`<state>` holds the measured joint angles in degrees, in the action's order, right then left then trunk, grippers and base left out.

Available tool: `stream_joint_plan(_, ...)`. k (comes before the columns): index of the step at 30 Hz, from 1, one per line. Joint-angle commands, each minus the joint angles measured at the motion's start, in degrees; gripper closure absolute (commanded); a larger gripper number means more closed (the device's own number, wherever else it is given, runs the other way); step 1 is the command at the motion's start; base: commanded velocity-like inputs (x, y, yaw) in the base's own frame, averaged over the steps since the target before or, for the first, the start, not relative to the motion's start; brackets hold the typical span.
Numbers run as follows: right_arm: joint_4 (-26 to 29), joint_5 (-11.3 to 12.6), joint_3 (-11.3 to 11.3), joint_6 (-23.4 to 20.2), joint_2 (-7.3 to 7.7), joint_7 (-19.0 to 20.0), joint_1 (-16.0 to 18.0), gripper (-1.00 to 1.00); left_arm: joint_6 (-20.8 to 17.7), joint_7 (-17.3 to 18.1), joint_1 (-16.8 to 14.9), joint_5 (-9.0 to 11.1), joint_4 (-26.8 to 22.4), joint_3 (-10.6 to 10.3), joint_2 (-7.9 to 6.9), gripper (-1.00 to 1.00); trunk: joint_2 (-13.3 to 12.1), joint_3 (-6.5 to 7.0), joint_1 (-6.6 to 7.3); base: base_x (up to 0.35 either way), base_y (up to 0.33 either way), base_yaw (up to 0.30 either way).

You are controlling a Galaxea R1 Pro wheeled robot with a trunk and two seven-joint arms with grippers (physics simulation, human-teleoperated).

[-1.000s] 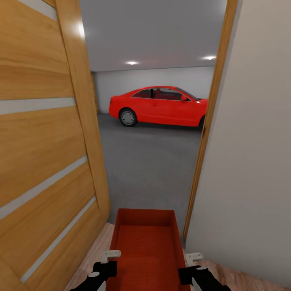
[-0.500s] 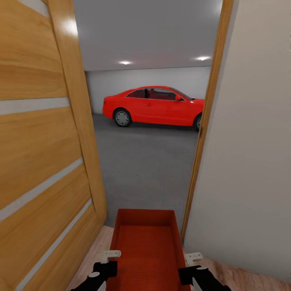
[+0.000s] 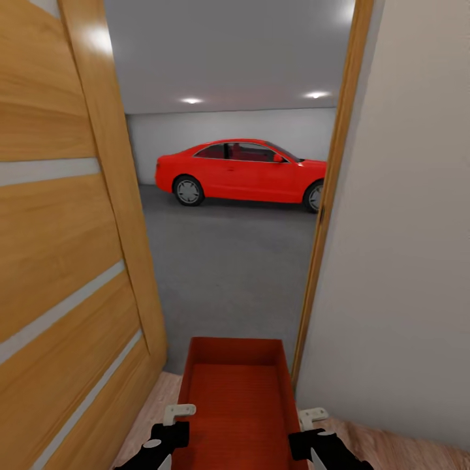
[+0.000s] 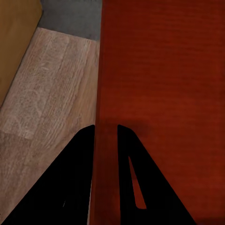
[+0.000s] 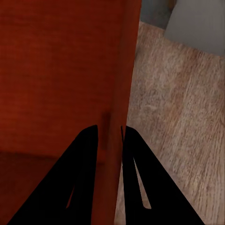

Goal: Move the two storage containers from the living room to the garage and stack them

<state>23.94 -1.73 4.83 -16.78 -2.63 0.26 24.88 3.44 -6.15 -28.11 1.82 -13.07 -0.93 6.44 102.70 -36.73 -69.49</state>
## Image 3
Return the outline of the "storage box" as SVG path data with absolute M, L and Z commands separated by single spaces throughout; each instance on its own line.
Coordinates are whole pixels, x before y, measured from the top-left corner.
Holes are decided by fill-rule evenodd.
M 301 427 L 281 339 L 192 337 L 179 404 L 196 413 L 175 417 L 189 445 L 171 470 L 309 470 L 292 458 Z

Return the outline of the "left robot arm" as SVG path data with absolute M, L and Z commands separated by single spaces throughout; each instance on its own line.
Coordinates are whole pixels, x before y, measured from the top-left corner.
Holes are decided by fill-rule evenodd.
M 151 437 L 141 445 L 140 452 L 114 470 L 171 470 L 174 450 L 189 445 L 190 422 L 176 422 L 175 417 L 195 413 L 193 404 L 167 405 L 163 424 L 154 424 Z

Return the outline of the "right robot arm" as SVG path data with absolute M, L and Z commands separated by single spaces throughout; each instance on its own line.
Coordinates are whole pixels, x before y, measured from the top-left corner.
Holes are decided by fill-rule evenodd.
M 324 421 L 328 413 L 322 407 L 298 410 L 301 432 L 290 433 L 289 443 L 295 461 L 310 460 L 315 470 L 374 470 L 360 462 L 333 431 L 314 429 L 313 422 Z

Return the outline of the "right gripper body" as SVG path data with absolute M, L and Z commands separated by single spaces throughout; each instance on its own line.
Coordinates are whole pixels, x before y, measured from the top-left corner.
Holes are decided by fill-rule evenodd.
M 324 429 L 314 429 L 308 431 L 301 431 L 296 433 L 290 433 L 289 435 L 289 443 L 292 452 L 292 458 L 295 461 L 299 460 L 310 460 L 312 462 L 311 457 L 309 457 L 307 443 L 308 439 L 311 437 L 313 432 L 322 432 Z

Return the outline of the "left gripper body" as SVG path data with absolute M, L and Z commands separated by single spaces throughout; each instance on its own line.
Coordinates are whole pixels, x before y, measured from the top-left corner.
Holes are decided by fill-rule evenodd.
M 174 450 L 176 448 L 187 447 L 189 445 L 189 428 L 190 422 L 177 422 L 171 426 L 163 426 L 163 424 L 154 424 L 151 428 L 151 435 L 159 435 L 167 433 L 173 438 Z

